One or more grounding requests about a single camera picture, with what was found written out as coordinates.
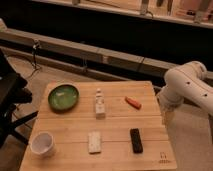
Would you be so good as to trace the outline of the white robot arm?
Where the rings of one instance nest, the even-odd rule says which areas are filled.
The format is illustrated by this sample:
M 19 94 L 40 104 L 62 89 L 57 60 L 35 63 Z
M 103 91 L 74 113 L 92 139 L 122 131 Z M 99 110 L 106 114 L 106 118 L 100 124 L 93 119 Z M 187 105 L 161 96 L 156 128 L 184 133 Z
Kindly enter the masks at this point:
M 207 75 L 205 65 L 191 61 L 169 69 L 164 75 L 165 85 L 156 97 L 160 105 L 163 124 L 168 125 L 174 110 L 188 99 L 213 117 L 213 86 L 204 82 Z

